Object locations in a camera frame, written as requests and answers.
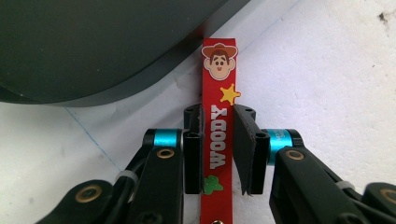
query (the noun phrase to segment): white surface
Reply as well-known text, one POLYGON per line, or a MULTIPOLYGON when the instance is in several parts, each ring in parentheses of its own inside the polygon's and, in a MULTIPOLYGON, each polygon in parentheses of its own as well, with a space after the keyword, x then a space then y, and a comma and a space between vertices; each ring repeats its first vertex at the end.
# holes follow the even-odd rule
MULTIPOLYGON (((252 0, 215 34, 239 48, 237 103, 261 128, 292 128, 362 193, 396 184, 396 2, 252 0), (385 20, 378 17, 384 13, 385 20)), ((0 104, 0 222, 34 223, 90 179, 114 182, 148 128, 180 128, 200 102, 200 54, 163 80, 110 105, 62 108, 0 104)), ((273 223, 265 193, 241 196, 234 223, 273 223)), ((198 223, 186 197, 185 223, 198 223)))

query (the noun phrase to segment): green star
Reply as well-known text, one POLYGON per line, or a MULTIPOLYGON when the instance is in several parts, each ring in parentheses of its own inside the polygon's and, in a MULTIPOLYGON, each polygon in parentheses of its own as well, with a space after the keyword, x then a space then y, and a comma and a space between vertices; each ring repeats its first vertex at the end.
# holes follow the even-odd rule
POLYGON ((217 176, 210 175, 205 178, 204 194, 210 195, 215 190, 223 190, 223 186, 219 183, 217 176))

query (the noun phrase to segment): red lanyard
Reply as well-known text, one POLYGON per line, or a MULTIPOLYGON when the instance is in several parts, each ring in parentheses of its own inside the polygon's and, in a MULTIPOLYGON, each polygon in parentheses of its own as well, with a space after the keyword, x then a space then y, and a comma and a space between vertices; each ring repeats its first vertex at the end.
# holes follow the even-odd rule
POLYGON ((201 224, 232 224, 233 102, 240 96, 235 91, 235 39, 205 39, 202 54, 205 184, 201 224))

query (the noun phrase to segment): yellow star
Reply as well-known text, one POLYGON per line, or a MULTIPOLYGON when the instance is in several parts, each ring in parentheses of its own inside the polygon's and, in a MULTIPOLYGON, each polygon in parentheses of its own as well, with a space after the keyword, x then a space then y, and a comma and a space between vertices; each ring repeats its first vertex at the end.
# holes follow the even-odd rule
POLYGON ((223 92, 223 97, 220 100, 221 102, 228 101, 230 102, 230 105, 233 105, 235 97, 241 96, 241 93, 239 91, 233 90, 234 86, 234 84, 231 84, 230 88, 228 89, 220 88, 220 90, 223 92))

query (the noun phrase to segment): gold rivet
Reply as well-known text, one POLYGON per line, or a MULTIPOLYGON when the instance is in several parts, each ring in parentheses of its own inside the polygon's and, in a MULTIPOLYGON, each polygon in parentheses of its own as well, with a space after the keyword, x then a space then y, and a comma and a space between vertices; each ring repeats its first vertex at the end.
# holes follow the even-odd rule
POLYGON ((157 156, 161 159, 169 159, 174 155, 175 155, 175 151, 169 148, 164 148, 157 152, 157 156))
POLYGON ((288 156, 289 158, 291 158, 292 160, 295 160, 295 161, 300 161, 304 158, 303 153, 296 151, 296 150, 287 151, 286 156, 288 156))
POLYGON ((388 200, 391 203, 396 204, 396 199, 395 199, 396 198, 396 190, 394 190, 394 189, 381 189, 379 192, 382 194, 382 196, 384 196, 384 198, 386 200, 388 200))
POLYGON ((97 199, 102 194, 102 188, 99 185, 89 185, 76 194, 78 203, 88 203, 97 199))

